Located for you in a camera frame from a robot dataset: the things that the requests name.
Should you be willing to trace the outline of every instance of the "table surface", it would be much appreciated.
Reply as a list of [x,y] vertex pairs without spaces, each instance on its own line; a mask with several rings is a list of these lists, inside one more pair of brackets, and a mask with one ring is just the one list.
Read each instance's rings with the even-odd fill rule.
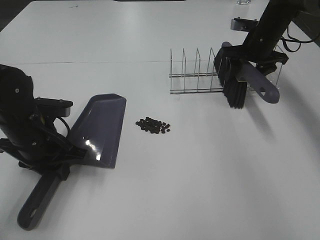
[[[127,99],[115,169],[73,166],[32,231],[17,215],[40,178],[3,153],[0,240],[313,240],[320,235],[320,49],[289,54],[280,102],[242,110],[221,93],[170,95],[169,53],[240,44],[233,17],[259,18],[266,0],[35,1],[0,32],[0,62],[34,81],[34,96]],[[307,37],[294,25],[291,34]],[[151,135],[135,121],[169,122]],[[58,130],[64,132],[62,125]]]

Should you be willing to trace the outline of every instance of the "metal rack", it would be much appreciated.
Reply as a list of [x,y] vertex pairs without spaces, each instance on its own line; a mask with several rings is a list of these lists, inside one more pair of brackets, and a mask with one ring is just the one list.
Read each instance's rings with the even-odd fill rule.
[[[279,46],[276,46],[275,49],[283,53]],[[220,85],[218,78],[219,69],[215,69],[215,57],[216,55],[211,47],[208,61],[203,65],[197,48],[195,60],[188,61],[186,51],[183,48],[182,60],[173,61],[173,51],[170,49],[170,94],[221,93],[223,87]],[[277,71],[266,76],[277,88],[279,88],[282,67],[283,65],[279,63]]]

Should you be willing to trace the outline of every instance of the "gray brush handle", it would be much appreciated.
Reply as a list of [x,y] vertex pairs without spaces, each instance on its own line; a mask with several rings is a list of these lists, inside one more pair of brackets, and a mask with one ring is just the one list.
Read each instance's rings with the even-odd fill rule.
[[240,70],[235,77],[239,82],[248,82],[267,103],[276,104],[279,102],[280,93],[277,87],[252,66],[250,62],[241,60]]

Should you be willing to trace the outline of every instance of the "cable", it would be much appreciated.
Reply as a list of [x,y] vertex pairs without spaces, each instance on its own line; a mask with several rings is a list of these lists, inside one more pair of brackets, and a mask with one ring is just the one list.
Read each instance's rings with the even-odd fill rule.
[[309,41],[300,41],[300,40],[298,40],[298,39],[296,39],[296,38],[294,38],[294,37],[289,35],[289,27],[287,28],[287,34],[288,34],[288,37],[290,39],[286,39],[286,38],[282,37],[281,38],[282,41],[284,40],[286,42],[299,43],[299,44],[310,44],[310,43],[314,42],[315,40],[317,40],[320,37],[320,32],[319,32],[318,35],[315,36],[315,38],[313,38],[313,39],[311,39]]
[[59,119],[65,125],[66,130],[67,130],[66,137],[68,137],[69,133],[70,133],[70,127],[69,127],[68,123],[60,116],[58,116],[57,119]]
[[[289,27],[286,29],[286,33],[287,33],[288,37],[289,37],[291,40],[299,41],[298,39],[290,36],[290,34],[289,34]],[[282,44],[283,44],[285,50],[287,50],[287,51],[290,52],[290,53],[295,53],[295,52],[297,52],[297,51],[301,48],[301,43],[299,42],[298,48],[297,48],[296,50],[291,50],[291,49],[288,47],[285,38],[284,38],[284,37],[281,37],[281,40],[282,40]]]

